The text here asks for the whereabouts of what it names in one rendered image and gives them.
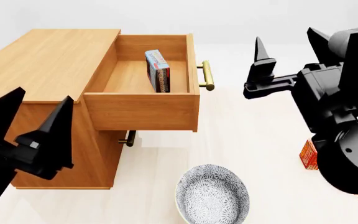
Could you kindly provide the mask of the chocolate pudding box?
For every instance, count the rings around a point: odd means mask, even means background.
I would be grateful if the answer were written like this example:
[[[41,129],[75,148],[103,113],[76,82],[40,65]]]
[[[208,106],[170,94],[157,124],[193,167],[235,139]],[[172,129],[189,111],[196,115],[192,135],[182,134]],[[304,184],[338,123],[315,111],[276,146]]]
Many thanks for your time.
[[[159,50],[145,52],[147,76],[156,93],[170,93],[170,67]]]

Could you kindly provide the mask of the patterned white grey bowl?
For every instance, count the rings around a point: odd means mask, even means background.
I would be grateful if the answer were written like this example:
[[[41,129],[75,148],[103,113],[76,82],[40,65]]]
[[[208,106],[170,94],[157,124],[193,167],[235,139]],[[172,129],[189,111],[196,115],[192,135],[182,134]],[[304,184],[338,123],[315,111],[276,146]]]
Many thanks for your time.
[[[245,184],[214,164],[192,167],[179,178],[175,204],[186,224],[244,224],[250,210]]]

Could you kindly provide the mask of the orange red food box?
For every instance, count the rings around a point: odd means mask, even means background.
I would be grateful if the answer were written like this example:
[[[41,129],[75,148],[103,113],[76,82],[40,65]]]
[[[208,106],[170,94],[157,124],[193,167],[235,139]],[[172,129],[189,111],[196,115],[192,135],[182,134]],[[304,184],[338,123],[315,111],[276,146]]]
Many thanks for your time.
[[[305,169],[318,170],[317,150],[311,139],[308,139],[300,152],[300,160]]]

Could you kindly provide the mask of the open wooden drawer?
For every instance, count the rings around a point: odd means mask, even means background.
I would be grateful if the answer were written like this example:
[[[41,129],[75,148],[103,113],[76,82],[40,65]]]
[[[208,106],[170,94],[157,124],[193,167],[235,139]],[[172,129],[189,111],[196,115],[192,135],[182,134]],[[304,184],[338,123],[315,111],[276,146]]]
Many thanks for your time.
[[[154,91],[145,52],[159,50],[170,67],[170,93]],[[193,36],[117,35],[81,102],[97,130],[198,129],[200,89]]]

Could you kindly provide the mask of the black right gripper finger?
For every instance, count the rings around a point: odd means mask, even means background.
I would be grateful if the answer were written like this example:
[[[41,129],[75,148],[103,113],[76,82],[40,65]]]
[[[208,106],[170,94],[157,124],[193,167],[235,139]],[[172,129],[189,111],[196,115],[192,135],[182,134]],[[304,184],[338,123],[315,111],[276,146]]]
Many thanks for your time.
[[[275,77],[273,70],[276,62],[276,59],[269,57],[261,38],[256,37],[254,62],[244,83],[243,95],[245,98],[251,100],[281,91],[292,91],[297,75]]]
[[[329,49],[328,44],[330,36],[312,27],[309,27],[306,33],[309,43],[320,64],[341,63],[341,58]]]

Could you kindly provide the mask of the wooden cabinet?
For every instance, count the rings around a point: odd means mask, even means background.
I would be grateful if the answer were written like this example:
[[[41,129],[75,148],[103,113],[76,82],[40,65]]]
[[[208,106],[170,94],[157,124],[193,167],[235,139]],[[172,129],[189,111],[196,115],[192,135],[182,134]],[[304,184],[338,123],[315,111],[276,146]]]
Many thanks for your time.
[[[73,168],[62,169],[53,180],[19,172],[13,186],[79,190],[113,186],[122,132],[104,127],[93,109],[117,63],[114,43],[120,33],[120,29],[32,29],[0,50],[0,96],[17,87],[25,90],[7,142],[36,130],[65,97],[74,101]]]

